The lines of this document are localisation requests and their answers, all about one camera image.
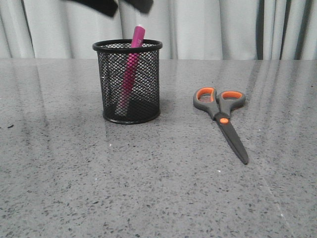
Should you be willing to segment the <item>black mesh pen holder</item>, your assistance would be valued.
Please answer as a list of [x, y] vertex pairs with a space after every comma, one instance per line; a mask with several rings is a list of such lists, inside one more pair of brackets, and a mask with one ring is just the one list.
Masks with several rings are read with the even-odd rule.
[[[120, 124], [138, 124], [160, 114], [159, 51], [162, 42], [145, 39], [142, 47], [131, 48], [130, 39], [100, 41], [93, 44], [97, 52], [101, 83], [103, 117]], [[123, 76], [130, 53], [138, 53], [135, 81], [125, 117], [115, 114]]]

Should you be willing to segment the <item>pink marker pen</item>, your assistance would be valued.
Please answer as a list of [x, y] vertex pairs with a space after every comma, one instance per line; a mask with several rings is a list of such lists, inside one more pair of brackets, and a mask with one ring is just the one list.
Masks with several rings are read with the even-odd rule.
[[[134, 34], [131, 41], [131, 48], [142, 47], [145, 32], [146, 30], [141, 25], [138, 25], [134, 28]], [[130, 53], [128, 55], [128, 60], [121, 85], [121, 91], [115, 109], [115, 114], [120, 117], [125, 117], [128, 112], [130, 96], [135, 81], [135, 73], [137, 70], [138, 60], [138, 53]]]

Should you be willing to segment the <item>grey curtain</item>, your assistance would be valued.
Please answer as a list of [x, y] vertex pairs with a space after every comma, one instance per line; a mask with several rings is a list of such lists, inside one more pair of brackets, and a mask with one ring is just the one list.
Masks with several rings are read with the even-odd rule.
[[3, 0], [2, 58], [93, 59], [95, 42], [143, 26], [162, 59], [314, 60], [314, 0], [156, 0], [148, 14], [117, 1], [109, 17], [72, 0]]

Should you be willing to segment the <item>grey orange scissors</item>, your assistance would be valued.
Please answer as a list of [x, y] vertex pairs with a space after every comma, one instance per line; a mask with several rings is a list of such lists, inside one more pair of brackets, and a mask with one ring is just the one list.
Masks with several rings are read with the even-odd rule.
[[217, 94], [216, 89], [212, 87], [200, 88], [193, 96], [194, 107], [208, 113], [217, 123], [232, 151], [244, 165], [249, 163], [249, 156], [231, 124], [231, 112], [244, 106], [245, 101], [246, 96], [242, 92], [223, 91]]

